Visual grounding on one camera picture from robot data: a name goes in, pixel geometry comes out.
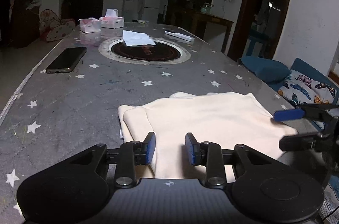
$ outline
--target beige garment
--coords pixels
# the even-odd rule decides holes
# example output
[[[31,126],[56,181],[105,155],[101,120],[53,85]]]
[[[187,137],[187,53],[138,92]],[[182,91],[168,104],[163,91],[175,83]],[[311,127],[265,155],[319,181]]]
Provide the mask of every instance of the beige garment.
[[[296,130],[272,121],[272,115],[252,93],[229,92],[205,96],[175,93],[143,106],[119,107],[125,142],[143,141],[148,132],[156,135],[156,149],[150,168],[137,168],[139,177],[203,178],[205,167],[189,166],[185,134],[198,142],[218,143],[234,149],[245,144],[274,159],[279,158],[279,140]],[[228,182],[234,181],[232,166],[225,166]]]

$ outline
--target phone screen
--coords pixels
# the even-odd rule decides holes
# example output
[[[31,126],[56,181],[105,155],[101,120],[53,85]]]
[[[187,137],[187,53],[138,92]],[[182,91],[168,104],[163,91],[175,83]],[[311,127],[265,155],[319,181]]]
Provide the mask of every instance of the phone screen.
[[[46,71],[74,68],[86,51],[86,47],[67,48],[47,67]]]

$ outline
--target screw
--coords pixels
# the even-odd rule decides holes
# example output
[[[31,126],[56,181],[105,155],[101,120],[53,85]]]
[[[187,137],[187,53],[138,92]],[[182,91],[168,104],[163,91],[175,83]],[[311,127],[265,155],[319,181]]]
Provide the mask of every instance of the screw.
[[[116,180],[116,182],[121,186],[128,186],[133,182],[133,180],[129,177],[123,176],[123,177],[119,177]]]
[[[207,181],[213,186],[220,186],[225,183],[225,179],[218,176],[210,177]]]

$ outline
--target pillow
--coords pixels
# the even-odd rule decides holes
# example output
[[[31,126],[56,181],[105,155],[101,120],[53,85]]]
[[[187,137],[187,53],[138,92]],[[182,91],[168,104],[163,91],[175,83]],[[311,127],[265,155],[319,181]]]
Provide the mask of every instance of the pillow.
[[[336,90],[324,83],[314,81],[298,71],[291,70],[282,87],[277,91],[293,106],[300,104],[333,103]],[[323,122],[315,122],[324,129]]]
[[[282,81],[289,74],[288,67],[278,61],[252,56],[242,57],[239,60],[265,83]]]

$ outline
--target star-patterned tablecloth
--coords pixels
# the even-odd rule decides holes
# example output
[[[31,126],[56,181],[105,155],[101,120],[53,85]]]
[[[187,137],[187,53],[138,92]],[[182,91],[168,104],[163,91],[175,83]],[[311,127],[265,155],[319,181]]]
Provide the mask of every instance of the star-patterned tablecloth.
[[[123,29],[174,41],[189,51],[191,58],[180,64],[143,65],[101,55],[99,45],[121,37]],[[34,71],[0,120],[1,224],[23,222],[16,191],[25,178],[97,143],[119,147],[120,105],[143,105],[179,91],[194,95],[235,91],[253,93],[271,114],[292,108],[246,68],[209,44],[198,38],[188,42],[171,37],[164,34],[166,30],[189,34],[160,24],[126,23],[124,28],[103,28],[89,34],[76,28]],[[46,73],[48,65],[65,48],[79,46],[86,46],[88,51],[73,72]],[[306,120],[289,125],[300,133],[314,131]]]

